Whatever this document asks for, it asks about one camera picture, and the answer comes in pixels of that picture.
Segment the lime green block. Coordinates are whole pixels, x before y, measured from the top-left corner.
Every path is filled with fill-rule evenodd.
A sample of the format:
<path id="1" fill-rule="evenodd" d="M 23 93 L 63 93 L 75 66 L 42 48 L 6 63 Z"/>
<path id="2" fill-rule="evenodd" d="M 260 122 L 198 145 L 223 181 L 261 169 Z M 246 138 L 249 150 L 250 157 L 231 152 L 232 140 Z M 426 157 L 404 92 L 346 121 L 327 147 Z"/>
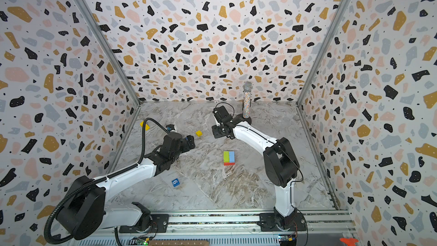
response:
<path id="1" fill-rule="evenodd" d="M 225 164 L 230 163 L 230 158 L 229 158 L 229 152 L 228 152 L 228 151 L 225 151 L 225 152 L 223 153 L 223 158 L 224 158 L 224 163 L 225 163 Z"/>

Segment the light blue block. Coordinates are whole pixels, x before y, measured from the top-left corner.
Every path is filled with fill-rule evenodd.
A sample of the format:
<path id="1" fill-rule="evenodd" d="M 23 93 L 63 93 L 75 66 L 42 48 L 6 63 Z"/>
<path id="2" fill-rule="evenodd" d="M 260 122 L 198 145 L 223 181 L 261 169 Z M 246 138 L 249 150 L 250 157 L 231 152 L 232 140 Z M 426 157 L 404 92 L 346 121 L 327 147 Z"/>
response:
<path id="1" fill-rule="evenodd" d="M 235 163 L 234 151 L 230 151 L 229 152 L 229 162 L 230 163 Z"/>

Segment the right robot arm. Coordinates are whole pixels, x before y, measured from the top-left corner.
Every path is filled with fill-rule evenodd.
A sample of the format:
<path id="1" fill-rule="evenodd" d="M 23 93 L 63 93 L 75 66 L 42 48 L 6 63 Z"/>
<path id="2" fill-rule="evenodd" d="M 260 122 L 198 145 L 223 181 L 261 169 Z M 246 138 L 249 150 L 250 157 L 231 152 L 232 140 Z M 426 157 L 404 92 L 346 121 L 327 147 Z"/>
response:
<path id="1" fill-rule="evenodd" d="M 212 114 L 216 122 L 212 126 L 214 138 L 243 141 L 263 156 L 266 175 L 275 186 L 274 226 L 289 230 L 298 212 L 294 202 L 294 186 L 300 173 L 300 165 L 290 141 L 259 131 L 252 126 L 250 117 L 244 118 L 242 114 L 232 116 L 224 106 L 215 107 Z"/>

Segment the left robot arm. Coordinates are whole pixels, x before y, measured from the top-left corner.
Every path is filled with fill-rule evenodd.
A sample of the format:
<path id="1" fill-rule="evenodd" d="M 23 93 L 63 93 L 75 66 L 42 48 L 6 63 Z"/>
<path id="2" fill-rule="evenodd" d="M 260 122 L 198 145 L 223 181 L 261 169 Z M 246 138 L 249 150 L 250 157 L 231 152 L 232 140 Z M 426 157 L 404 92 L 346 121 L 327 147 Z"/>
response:
<path id="1" fill-rule="evenodd" d="M 150 153 L 142 149 L 135 164 L 95 179 L 77 178 L 46 221 L 44 238 L 50 244 L 61 244 L 85 239 L 100 229 L 151 231 L 156 224 L 144 205 L 132 202 L 118 206 L 109 201 L 137 183 L 169 170 L 182 153 L 194 148 L 193 136 L 167 132 L 163 142 Z"/>

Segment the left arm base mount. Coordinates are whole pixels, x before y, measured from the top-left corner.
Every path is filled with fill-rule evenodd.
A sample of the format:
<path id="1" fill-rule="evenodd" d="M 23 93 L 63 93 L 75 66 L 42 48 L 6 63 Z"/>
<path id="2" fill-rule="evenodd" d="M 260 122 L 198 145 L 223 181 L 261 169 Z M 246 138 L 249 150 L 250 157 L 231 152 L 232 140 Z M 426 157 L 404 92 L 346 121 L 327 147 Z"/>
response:
<path id="1" fill-rule="evenodd" d="M 143 216 L 134 226 L 121 226 L 119 233 L 155 234 L 165 233 L 169 223 L 168 214 L 151 214 Z"/>

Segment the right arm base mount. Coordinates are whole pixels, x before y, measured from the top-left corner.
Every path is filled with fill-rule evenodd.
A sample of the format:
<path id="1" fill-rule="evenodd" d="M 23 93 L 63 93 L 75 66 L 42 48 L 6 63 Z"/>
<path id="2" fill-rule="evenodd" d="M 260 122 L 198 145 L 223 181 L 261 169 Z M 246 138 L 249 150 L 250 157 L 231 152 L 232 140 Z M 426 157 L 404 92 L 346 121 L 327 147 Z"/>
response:
<path id="1" fill-rule="evenodd" d="M 276 210 L 273 213 L 261 213 L 257 225 L 260 226 L 262 232 L 307 231 L 306 220 L 298 211 L 289 216 L 282 216 Z"/>

